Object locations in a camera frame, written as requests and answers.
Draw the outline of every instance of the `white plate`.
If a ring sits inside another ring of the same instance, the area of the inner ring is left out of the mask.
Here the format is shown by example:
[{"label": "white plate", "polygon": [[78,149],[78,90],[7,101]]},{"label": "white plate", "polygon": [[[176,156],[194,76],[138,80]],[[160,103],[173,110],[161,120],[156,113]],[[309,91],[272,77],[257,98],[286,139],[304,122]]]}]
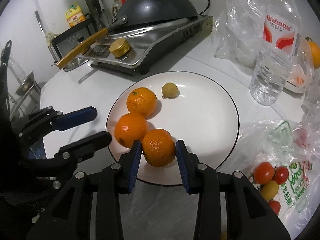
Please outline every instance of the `white plate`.
[{"label": "white plate", "polygon": [[[162,99],[164,84],[175,83],[180,95]],[[167,130],[173,140],[182,139],[189,152],[200,162],[216,169],[230,155],[239,134],[239,115],[231,96],[217,82],[191,72],[165,72],[147,77],[129,87],[113,105],[106,131],[114,138],[114,127],[121,116],[128,113],[126,100],[130,92],[139,87],[152,90],[158,100],[154,114],[147,117],[149,128]],[[113,158],[118,161],[129,149],[115,139],[109,145]],[[168,166],[150,166],[141,157],[137,178],[163,186],[181,185],[177,160]]]}]

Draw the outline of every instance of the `white wall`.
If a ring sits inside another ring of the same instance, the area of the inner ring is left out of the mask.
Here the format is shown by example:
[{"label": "white wall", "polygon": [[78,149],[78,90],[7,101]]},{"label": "white wall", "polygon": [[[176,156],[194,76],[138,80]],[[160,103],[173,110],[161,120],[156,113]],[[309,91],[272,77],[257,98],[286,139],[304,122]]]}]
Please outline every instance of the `white wall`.
[{"label": "white wall", "polygon": [[[12,56],[19,62],[26,74],[35,72],[36,81],[44,84],[57,73],[58,68],[51,66],[53,58],[48,51],[45,39],[36,20],[35,11],[39,12],[47,31],[60,34],[69,26],[64,17],[68,7],[78,1],[84,13],[88,12],[84,0],[11,0],[0,17],[0,48],[7,40],[12,40]],[[202,11],[207,0],[190,0],[197,11]],[[298,10],[302,18],[304,36],[320,45],[320,22],[317,20],[306,0],[298,0]],[[113,0],[104,0],[107,9],[111,8]],[[209,15],[217,17],[224,7],[224,0],[211,0]],[[14,94],[18,82],[8,74],[9,92]]]}]

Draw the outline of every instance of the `wooden handle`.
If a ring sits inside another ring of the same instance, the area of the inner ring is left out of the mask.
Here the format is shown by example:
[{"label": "wooden handle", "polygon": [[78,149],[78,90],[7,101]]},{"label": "wooden handle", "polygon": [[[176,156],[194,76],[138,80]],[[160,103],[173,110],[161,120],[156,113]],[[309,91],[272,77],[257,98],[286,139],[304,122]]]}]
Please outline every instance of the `wooden handle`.
[{"label": "wooden handle", "polygon": [[75,46],[71,51],[68,52],[58,63],[56,64],[59,69],[62,69],[67,65],[71,60],[78,56],[82,52],[86,52],[89,47],[94,44],[97,40],[104,38],[108,35],[108,29],[103,28],[102,30],[96,32],[94,35],[91,35],[89,38]]}]

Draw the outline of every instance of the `gold knob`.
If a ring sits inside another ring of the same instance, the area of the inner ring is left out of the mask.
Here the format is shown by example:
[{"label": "gold knob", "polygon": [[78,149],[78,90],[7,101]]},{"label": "gold knob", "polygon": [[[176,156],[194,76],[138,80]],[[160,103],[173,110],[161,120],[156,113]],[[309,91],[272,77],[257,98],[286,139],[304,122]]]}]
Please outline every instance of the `gold knob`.
[{"label": "gold knob", "polygon": [[122,57],[129,51],[130,48],[131,46],[129,42],[125,38],[120,38],[111,44],[109,51],[115,57]]}]

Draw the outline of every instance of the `yellow detergent bottle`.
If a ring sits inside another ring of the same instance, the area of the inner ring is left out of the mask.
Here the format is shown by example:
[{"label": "yellow detergent bottle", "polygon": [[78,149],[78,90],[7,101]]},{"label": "yellow detergent bottle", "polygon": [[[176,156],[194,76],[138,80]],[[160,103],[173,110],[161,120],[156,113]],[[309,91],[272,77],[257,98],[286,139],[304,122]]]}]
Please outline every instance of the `yellow detergent bottle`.
[{"label": "yellow detergent bottle", "polygon": [[85,21],[85,16],[77,2],[69,7],[68,11],[65,13],[65,16],[70,27]]}]

